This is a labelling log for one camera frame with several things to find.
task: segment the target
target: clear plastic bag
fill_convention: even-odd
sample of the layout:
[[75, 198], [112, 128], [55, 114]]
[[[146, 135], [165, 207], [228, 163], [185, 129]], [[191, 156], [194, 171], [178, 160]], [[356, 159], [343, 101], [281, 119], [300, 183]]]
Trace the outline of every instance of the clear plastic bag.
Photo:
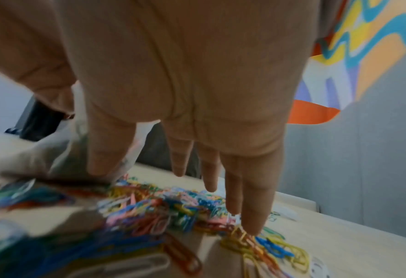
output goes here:
[[88, 125], [84, 94], [79, 82], [72, 86], [75, 118], [65, 128], [31, 147], [0, 158], [0, 174], [59, 181], [110, 182], [134, 165], [147, 134], [157, 122], [138, 123], [133, 143], [117, 170], [105, 177], [87, 173]]

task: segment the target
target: table surface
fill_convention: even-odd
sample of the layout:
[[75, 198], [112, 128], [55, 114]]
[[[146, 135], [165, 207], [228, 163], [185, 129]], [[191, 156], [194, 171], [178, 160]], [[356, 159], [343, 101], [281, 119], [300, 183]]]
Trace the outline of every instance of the table surface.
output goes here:
[[[170, 172], [150, 167], [136, 165], [129, 173], [141, 181], [156, 183], [161, 187], [204, 189], [201, 180], [177, 178]], [[286, 203], [281, 205], [295, 211], [299, 217], [298, 221], [278, 217], [276, 221], [268, 221], [266, 225], [283, 234], [289, 243], [322, 259], [330, 269], [332, 277], [406, 277], [406, 238]], [[0, 218], [14, 220], [27, 227], [31, 234], [39, 235], [54, 229], [76, 211], [79, 211], [79, 208], [15, 210], [0, 213]], [[241, 277], [239, 256], [214, 244], [213, 237], [188, 234], [181, 239], [204, 262], [203, 277]], [[171, 270], [164, 277], [182, 277], [179, 273]]]

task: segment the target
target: hand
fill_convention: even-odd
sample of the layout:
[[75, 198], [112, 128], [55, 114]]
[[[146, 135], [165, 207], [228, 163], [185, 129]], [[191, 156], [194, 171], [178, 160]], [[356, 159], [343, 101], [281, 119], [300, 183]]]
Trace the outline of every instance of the hand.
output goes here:
[[73, 111], [76, 78], [49, 0], [0, 0], [0, 72], [51, 108]]
[[220, 162], [226, 206], [251, 234], [263, 227], [283, 162], [294, 92], [318, 34], [320, 1], [56, 2], [86, 93], [91, 174], [111, 171], [137, 122], [161, 119], [173, 171], [193, 142], [208, 191]]

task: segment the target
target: black object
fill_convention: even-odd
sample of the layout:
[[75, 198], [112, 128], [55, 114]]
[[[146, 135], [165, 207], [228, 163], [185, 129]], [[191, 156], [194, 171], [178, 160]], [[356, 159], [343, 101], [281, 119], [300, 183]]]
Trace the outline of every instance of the black object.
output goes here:
[[33, 107], [20, 131], [20, 138], [29, 141], [39, 141], [54, 133], [58, 128], [64, 113], [55, 111], [35, 100]]

